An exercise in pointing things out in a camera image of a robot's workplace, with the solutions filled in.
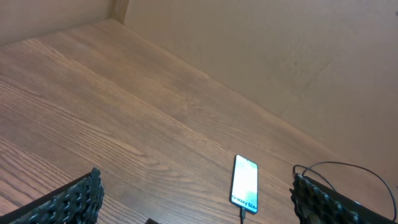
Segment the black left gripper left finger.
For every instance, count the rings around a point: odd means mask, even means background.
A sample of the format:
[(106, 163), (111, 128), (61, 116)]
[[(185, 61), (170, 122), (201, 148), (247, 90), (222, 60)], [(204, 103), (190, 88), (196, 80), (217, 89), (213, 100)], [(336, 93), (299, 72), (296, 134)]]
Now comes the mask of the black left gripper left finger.
[(1, 223), (59, 224), (96, 223), (103, 204), (101, 172), (91, 172), (1, 216)]

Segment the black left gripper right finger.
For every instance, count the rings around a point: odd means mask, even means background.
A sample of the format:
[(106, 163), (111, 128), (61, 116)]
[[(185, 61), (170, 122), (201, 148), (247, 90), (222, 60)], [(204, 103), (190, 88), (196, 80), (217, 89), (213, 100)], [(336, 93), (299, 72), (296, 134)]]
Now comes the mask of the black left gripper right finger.
[(290, 189), (300, 223), (391, 224), (388, 219), (307, 176), (295, 174)]

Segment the blue Samsung Galaxy smartphone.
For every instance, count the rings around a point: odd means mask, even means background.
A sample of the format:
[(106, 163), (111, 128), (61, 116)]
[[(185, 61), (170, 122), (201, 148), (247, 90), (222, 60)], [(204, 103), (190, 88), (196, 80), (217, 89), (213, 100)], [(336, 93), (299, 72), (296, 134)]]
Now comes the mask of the blue Samsung Galaxy smartphone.
[(243, 156), (234, 158), (230, 202), (249, 213), (258, 211), (258, 165)]

